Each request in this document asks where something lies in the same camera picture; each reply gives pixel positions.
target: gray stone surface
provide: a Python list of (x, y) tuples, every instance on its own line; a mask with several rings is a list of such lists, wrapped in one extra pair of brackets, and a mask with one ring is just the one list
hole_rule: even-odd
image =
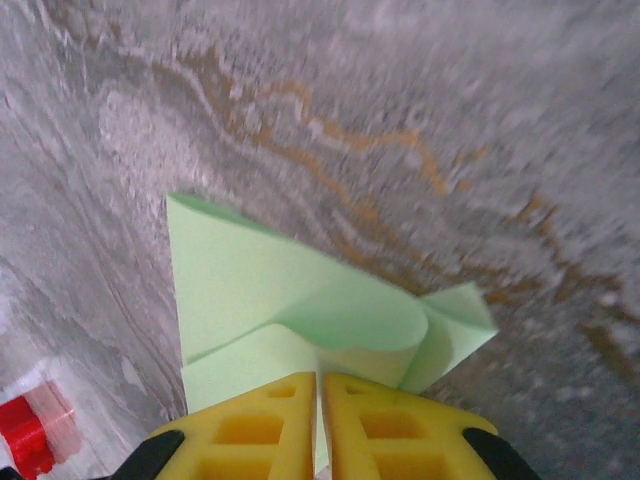
[(640, 478), (630, 0), (0, 3), (0, 386), (45, 358), (107, 473), (185, 413), (164, 195), (500, 335), (429, 395), (544, 478)]

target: marble surface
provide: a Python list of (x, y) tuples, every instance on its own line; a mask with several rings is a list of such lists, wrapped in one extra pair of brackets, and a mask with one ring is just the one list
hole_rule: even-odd
[(630, 0), (1, 2), (0, 387), (74, 404), (50, 478), (185, 413), (169, 190), (410, 292), (475, 280), (501, 333), (427, 394), (543, 478), (639, 478), (639, 24)]

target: red object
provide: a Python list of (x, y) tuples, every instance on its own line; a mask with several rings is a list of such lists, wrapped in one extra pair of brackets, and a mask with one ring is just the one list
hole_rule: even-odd
[(39, 474), (51, 471), (53, 453), (44, 426), (24, 395), (0, 406), (0, 434), (25, 480), (35, 480)]
[(73, 408), (52, 382), (0, 405), (0, 435), (25, 480), (50, 472), (82, 446)]

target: green paper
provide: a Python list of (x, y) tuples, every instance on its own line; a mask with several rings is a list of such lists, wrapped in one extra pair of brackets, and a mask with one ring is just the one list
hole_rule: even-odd
[(472, 284), (418, 298), (193, 197), (167, 215), (190, 413), (300, 371), (419, 393), (496, 333)]

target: folded paper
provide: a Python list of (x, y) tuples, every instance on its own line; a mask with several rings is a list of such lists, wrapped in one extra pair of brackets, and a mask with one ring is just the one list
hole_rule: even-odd
[(420, 393), (496, 333), (472, 284), (418, 298), (194, 197), (167, 216), (190, 413), (300, 371)]

